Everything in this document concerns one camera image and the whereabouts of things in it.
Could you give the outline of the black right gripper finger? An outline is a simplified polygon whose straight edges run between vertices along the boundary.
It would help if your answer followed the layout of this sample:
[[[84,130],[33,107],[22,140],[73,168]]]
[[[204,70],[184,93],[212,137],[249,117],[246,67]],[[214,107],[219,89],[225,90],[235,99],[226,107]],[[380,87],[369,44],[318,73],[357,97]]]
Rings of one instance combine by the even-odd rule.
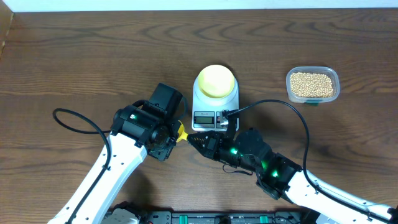
[[[191,142],[190,145],[194,147],[203,157],[214,158],[214,151],[208,149],[208,145],[206,143]]]
[[[221,137],[221,133],[217,131],[205,131],[200,133],[193,133],[189,134],[187,137],[187,141],[189,143],[196,142],[196,143],[208,143],[208,141],[213,139],[218,139]]]

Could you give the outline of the yellow measuring scoop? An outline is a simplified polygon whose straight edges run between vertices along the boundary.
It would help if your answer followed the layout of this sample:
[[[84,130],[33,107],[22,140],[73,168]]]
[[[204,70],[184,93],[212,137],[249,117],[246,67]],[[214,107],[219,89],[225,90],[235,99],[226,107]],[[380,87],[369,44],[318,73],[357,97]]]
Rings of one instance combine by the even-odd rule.
[[[188,137],[188,133],[185,131],[185,126],[183,125],[183,123],[181,121],[179,121],[179,123],[180,123],[180,127],[177,131],[178,138],[177,138],[176,142],[180,142],[182,140],[186,141],[187,137]]]

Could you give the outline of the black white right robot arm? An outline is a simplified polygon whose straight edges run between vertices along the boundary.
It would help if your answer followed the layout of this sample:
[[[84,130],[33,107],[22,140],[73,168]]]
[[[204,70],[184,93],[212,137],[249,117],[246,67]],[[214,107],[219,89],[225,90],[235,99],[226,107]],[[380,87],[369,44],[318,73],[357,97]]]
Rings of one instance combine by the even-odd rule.
[[[255,129],[235,139],[216,131],[189,134],[187,141],[201,155],[256,175],[268,196],[314,210],[337,223],[397,223],[397,209],[370,202],[336,188],[274,153]]]

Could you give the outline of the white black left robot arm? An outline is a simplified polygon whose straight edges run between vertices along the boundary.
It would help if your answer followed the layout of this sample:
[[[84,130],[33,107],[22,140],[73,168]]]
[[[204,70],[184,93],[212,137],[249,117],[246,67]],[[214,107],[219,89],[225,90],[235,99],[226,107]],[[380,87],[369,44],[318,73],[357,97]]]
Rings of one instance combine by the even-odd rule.
[[[57,108],[58,113],[74,115],[93,127],[92,134],[104,142],[101,154],[66,205],[50,223],[101,223],[108,208],[133,171],[151,156],[158,161],[169,158],[177,143],[181,116],[175,103],[139,100],[116,112],[113,124],[101,130],[92,120],[72,110]]]

